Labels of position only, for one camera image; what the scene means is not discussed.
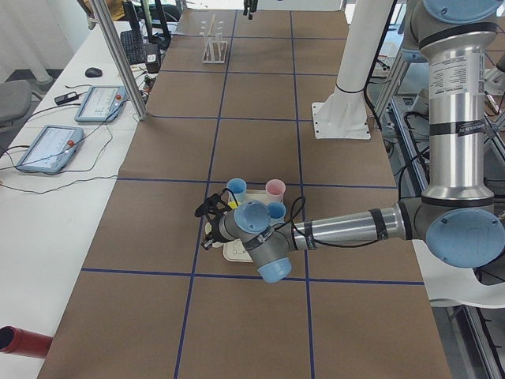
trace pink cup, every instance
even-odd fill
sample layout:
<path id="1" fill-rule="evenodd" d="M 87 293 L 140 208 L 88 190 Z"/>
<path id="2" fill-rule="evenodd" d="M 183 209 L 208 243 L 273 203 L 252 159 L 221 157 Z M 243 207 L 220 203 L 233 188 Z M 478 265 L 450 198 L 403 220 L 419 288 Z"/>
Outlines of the pink cup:
<path id="1" fill-rule="evenodd" d="M 267 191 L 267 204 L 272 201 L 281 201 L 286 192 L 286 184 L 282 180 L 272 179 L 267 182 L 265 186 Z"/>

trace black mouse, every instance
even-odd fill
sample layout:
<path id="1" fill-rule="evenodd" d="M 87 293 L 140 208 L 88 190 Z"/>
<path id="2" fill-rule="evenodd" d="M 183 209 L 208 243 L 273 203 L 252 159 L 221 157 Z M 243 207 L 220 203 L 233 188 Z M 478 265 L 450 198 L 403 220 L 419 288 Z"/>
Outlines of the black mouse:
<path id="1" fill-rule="evenodd" d="M 102 70 L 97 69 L 96 67 L 90 67 L 89 69 L 86 69 L 84 75 L 86 75 L 86 77 L 101 77 Z"/>

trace gray and blue device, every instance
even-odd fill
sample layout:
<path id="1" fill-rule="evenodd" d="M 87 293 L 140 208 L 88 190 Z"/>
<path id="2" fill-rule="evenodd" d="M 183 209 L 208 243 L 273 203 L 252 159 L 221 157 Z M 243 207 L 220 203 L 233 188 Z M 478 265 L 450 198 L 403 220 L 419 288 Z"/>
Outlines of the gray and blue device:
<path id="1" fill-rule="evenodd" d="M 74 119 L 77 122 L 112 121 L 121 112 L 127 97 L 122 85 L 90 87 Z"/>
<path id="2" fill-rule="evenodd" d="M 78 126 L 46 125 L 17 163 L 24 172 L 57 174 L 72 159 L 84 137 Z"/>

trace white desk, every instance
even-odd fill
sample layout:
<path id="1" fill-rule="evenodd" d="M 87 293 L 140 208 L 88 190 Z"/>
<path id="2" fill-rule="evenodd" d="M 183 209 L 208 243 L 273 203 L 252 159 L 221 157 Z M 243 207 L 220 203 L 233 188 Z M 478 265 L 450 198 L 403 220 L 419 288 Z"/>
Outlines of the white desk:
<path id="1" fill-rule="evenodd" d="M 129 25 L 117 23 L 117 27 L 121 31 L 127 30 Z M 90 66 L 100 68 L 103 76 L 87 78 L 84 71 Z M 99 26 L 86 39 L 36 111 L 53 107 L 55 96 L 73 91 L 65 85 L 78 84 L 121 84 Z M 75 89 L 78 93 L 86 90 L 87 87 Z M 46 124 L 78 125 L 73 120 L 76 111 L 76 107 L 63 107 L 35 116 L 12 145 L 32 143 Z M 134 113 L 131 102 L 127 102 L 118 118 L 110 124 L 114 139 L 92 171 L 47 177 L 9 169 L 0 171 L 0 181 L 7 186 L 43 191 L 77 179 L 116 175 L 137 127 Z M 82 127 L 87 134 L 97 125 Z M 108 138 L 109 133 L 101 127 L 85 140 L 67 168 L 81 170 L 90 167 Z M 15 162 L 21 157 L 20 152 L 12 155 Z M 10 161 L 3 156 L 0 167 L 6 166 L 10 166 Z M 1 326 L 14 325 L 49 336 L 55 334 L 114 182 L 114 179 L 95 180 L 44 195 L 0 187 Z M 34 379 L 42 363 L 43 360 L 36 358 L 0 355 L 0 378 Z"/>

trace office chair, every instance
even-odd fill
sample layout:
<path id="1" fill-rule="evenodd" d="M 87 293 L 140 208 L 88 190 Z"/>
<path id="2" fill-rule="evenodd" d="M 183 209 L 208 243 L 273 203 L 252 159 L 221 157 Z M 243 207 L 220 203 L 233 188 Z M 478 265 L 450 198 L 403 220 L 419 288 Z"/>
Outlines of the office chair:
<path id="1" fill-rule="evenodd" d="M 42 96 L 32 91 L 27 81 L 7 81 L 0 84 L 0 133 L 11 130 L 13 122 L 28 113 L 32 105 L 32 94 L 42 99 Z"/>

